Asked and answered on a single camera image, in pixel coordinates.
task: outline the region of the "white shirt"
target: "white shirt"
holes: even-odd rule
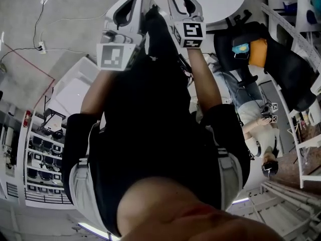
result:
[[[262,100],[257,100],[256,102],[260,105],[260,107],[264,106],[264,102]],[[247,102],[241,105],[238,109],[238,113],[243,124],[247,124],[258,118],[262,118],[261,108],[257,106],[256,102]],[[263,157],[268,147],[272,147],[272,149],[274,149],[275,136],[277,135],[278,131],[278,129],[272,128],[271,124],[265,126],[257,126],[249,132],[252,137],[246,140],[245,143],[250,152],[253,155],[257,155],[259,149],[256,142],[258,141],[261,146],[260,157]]]

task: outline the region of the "person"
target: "person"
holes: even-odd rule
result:
[[[142,51],[129,71],[101,71],[81,113],[68,118],[66,195],[95,226],[122,240],[277,240],[267,226],[222,211],[250,171],[234,107],[222,104],[201,50],[190,49],[204,113],[196,123],[166,22],[157,7],[145,18],[148,55]]]
[[[235,109],[244,125],[242,131],[245,143],[253,156],[262,158],[262,173],[265,177],[274,176],[278,172],[279,151],[276,146],[279,129],[275,124],[271,124],[271,118],[264,118],[261,114],[265,102],[257,84],[251,83],[239,88],[236,77],[221,68],[216,69],[214,76],[225,82],[229,89]]]

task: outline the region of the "seated person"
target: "seated person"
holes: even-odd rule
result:
[[[277,136],[279,130],[272,126],[270,118],[263,118],[261,109],[265,103],[256,83],[239,88],[238,80],[231,72],[216,70],[214,76],[225,82],[232,101],[244,126],[245,143],[253,156],[263,159],[262,172],[266,177],[278,171]]]

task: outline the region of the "yellow object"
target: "yellow object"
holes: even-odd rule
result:
[[[251,54],[249,65],[256,65],[264,68],[267,53],[267,42],[265,39],[259,39],[251,42]]]

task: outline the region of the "hand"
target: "hand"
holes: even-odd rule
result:
[[[258,124],[259,126],[265,126],[268,125],[271,121],[271,118],[258,118],[256,120],[256,124]]]

